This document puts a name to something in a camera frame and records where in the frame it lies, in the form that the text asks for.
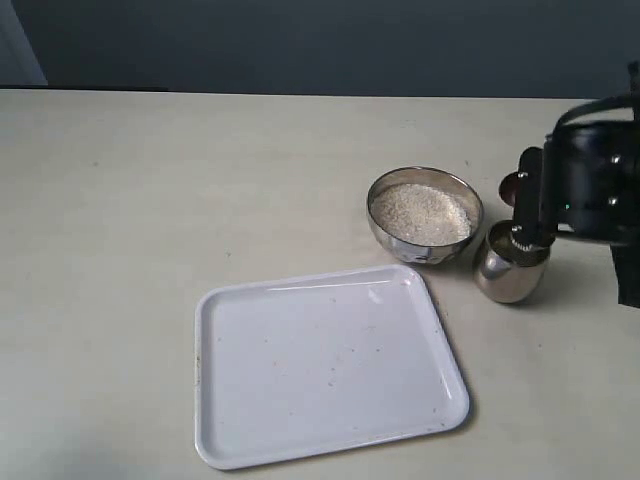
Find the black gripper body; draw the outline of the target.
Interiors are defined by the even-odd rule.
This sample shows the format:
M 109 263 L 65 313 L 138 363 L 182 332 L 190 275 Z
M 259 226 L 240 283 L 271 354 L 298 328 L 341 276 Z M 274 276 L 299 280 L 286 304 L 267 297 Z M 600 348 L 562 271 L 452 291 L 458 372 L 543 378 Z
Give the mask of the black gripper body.
M 542 218 L 560 236 L 639 242 L 639 124 L 556 127 L 544 145 Z

